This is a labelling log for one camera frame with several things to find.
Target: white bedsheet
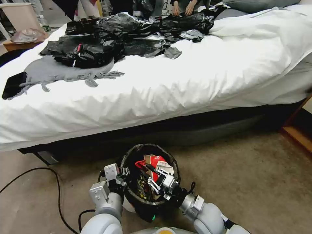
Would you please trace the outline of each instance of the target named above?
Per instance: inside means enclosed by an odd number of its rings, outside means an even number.
[[[97,80],[96,88],[57,81],[47,85],[50,92],[35,85],[27,95],[1,99],[0,151],[194,113],[300,101],[312,86],[312,64],[303,60],[312,52],[312,6],[290,10],[218,20],[202,42],[177,42],[182,55],[175,60],[127,56],[113,68],[125,75]],[[0,68],[0,93],[46,44]]]

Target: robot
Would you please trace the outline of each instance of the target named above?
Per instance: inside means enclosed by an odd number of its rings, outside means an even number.
[[[142,171],[148,179],[149,186],[156,194],[163,197],[182,211],[187,219],[193,222],[198,234],[250,234],[243,227],[225,217],[220,209],[212,204],[205,203],[204,199],[182,189],[175,178],[161,168],[154,168],[146,164],[147,169],[159,175],[157,182]],[[89,193],[95,203],[95,216],[83,227],[81,234],[122,234],[121,216],[123,210],[123,188],[125,178],[129,176],[127,168],[120,172],[116,164],[105,166],[103,173],[105,180],[93,184]],[[181,229],[161,228],[145,229],[136,234],[187,234],[192,233]]]

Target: trash can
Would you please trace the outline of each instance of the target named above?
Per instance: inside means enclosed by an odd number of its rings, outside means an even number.
[[[155,144],[139,144],[132,147],[122,158],[120,169],[128,167],[130,178],[127,179],[127,185],[124,189],[124,196],[134,207],[140,218],[147,222],[154,220],[156,215],[162,213],[166,209],[168,201],[161,195],[157,199],[144,199],[138,196],[138,182],[141,177],[141,171],[136,167],[135,163],[142,160],[144,155],[160,155],[166,162],[173,167],[175,179],[180,182],[180,171],[174,157]]]

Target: black bed base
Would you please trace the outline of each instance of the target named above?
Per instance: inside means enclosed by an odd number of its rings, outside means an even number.
[[[279,129],[302,103],[239,107],[189,116],[175,117],[145,125],[76,137],[49,144],[22,148],[23,154],[33,153],[47,165],[57,163],[62,155],[73,149],[94,144],[130,148],[139,143],[161,146],[185,146],[208,142],[251,127]]]

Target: wooden furniture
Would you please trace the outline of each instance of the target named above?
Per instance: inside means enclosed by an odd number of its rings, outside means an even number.
[[[290,116],[281,133],[312,154],[312,95]]]
[[[17,49],[32,49],[35,46],[41,44],[44,40],[39,42],[31,42],[31,43],[24,43],[24,44],[16,44],[11,40],[6,40],[3,42],[4,47],[7,51],[17,50]]]

